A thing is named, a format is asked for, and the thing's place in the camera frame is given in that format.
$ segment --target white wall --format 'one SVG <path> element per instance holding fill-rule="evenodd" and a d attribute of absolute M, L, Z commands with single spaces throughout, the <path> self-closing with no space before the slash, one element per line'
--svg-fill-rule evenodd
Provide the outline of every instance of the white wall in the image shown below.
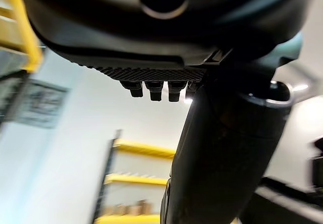
<path fill-rule="evenodd" d="M 73 88 L 80 73 L 79 67 L 66 65 L 63 58 L 49 52 L 33 78 Z M 0 137 L 0 223 L 26 223 L 23 214 L 54 134 L 55 129 L 15 122 L 4 125 Z"/>
<path fill-rule="evenodd" d="M 132 98 L 119 82 L 87 68 L 73 89 L 30 195 L 24 223 L 89 223 L 107 143 L 117 129 L 134 141 L 175 148 L 188 105 Z"/>
<path fill-rule="evenodd" d="M 323 136 L 322 105 L 323 96 L 317 96 L 294 106 L 265 175 L 310 189 L 309 159 L 318 154 L 312 142 Z"/>

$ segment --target circular hole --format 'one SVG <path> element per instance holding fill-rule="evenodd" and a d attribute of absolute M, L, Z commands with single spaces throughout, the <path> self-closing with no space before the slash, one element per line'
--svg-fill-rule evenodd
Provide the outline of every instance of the circular hole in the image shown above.
<path fill-rule="evenodd" d="M 140 0 L 148 15 L 159 19 L 170 19 L 186 9 L 186 0 Z"/>
<path fill-rule="evenodd" d="M 286 84 L 282 82 L 272 82 L 268 99 L 276 101 L 288 101 L 290 97 L 290 89 Z"/>

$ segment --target framed picture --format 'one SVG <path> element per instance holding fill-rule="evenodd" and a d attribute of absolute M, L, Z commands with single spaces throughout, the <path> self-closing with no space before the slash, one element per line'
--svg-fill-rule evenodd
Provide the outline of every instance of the framed picture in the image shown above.
<path fill-rule="evenodd" d="M 0 126 L 10 119 L 19 96 L 28 83 L 29 74 L 20 70 L 0 77 Z"/>
<path fill-rule="evenodd" d="M 14 121 L 41 128 L 55 127 L 67 92 L 66 88 L 30 80 L 18 104 Z"/>

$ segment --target wooden item on shelf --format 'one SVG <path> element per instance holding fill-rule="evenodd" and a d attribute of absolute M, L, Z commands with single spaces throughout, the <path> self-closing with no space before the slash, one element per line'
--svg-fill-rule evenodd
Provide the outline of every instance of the wooden item on shelf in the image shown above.
<path fill-rule="evenodd" d="M 140 207 L 140 214 L 141 215 L 150 215 L 152 204 L 148 203 L 147 200 L 139 200 L 138 206 Z"/>
<path fill-rule="evenodd" d="M 116 208 L 114 206 L 108 206 L 104 208 L 103 215 L 113 215 L 115 213 Z"/>
<path fill-rule="evenodd" d="M 140 215 L 140 210 L 141 210 L 141 206 L 139 206 L 139 205 L 129 206 L 128 214 L 129 215 Z"/>
<path fill-rule="evenodd" d="M 143 215 L 150 215 L 152 212 L 152 204 L 146 202 L 142 207 L 142 214 Z"/>
<path fill-rule="evenodd" d="M 127 208 L 128 206 L 127 205 L 117 205 L 117 208 L 116 208 L 116 215 L 125 215 L 127 214 Z"/>

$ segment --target textured black surface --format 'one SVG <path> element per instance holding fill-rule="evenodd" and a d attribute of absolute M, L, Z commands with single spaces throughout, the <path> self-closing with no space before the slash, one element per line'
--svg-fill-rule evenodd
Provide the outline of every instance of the textured black surface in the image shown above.
<path fill-rule="evenodd" d="M 120 81 L 200 81 L 206 70 L 158 70 L 131 68 L 95 68 Z"/>
<path fill-rule="evenodd" d="M 290 112 L 291 103 L 264 106 L 215 84 L 197 91 L 188 113 L 172 164 L 166 224 L 228 224 L 239 216 Z"/>

